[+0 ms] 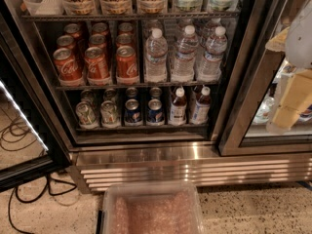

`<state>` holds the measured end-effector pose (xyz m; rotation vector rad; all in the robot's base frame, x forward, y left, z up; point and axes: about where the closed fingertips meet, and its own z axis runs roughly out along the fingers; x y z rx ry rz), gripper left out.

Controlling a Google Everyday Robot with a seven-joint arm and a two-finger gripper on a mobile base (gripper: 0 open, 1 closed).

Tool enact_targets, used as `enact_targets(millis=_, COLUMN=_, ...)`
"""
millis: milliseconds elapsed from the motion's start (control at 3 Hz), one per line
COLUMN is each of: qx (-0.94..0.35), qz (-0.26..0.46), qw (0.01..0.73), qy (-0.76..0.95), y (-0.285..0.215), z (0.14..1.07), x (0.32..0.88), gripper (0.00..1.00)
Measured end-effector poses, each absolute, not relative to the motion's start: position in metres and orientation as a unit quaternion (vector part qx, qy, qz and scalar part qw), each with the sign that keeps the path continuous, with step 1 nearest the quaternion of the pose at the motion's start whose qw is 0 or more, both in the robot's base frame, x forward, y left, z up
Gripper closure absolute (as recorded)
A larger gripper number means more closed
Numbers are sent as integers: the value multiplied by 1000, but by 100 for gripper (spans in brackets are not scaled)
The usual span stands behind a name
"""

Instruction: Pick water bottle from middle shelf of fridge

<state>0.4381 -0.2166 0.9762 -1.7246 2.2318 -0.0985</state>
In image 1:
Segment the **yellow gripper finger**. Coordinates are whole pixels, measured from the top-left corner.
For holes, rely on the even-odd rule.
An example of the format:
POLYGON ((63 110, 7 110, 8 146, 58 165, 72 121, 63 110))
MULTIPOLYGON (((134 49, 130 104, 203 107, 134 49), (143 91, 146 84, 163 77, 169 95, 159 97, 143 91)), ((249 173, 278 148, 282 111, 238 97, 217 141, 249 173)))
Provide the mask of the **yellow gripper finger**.
POLYGON ((292 75, 282 75, 280 93, 269 114, 266 130, 283 135, 289 131, 312 103, 312 70, 300 69, 292 75))
POLYGON ((286 48, 286 39, 288 36, 289 28, 286 27, 276 36, 271 38, 266 44, 265 48, 272 52, 283 52, 286 48))

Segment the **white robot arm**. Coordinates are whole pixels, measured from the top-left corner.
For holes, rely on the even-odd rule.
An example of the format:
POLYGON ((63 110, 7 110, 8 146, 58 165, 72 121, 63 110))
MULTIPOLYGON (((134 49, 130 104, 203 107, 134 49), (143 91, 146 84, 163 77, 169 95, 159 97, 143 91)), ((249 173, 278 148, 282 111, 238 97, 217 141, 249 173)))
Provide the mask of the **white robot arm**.
POLYGON ((296 67, 291 76, 281 79, 281 93, 269 113, 266 130, 282 135, 289 131, 312 103, 312 0, 307 0, 292 24, 265 45, 273 52, 284 51, 296 67))

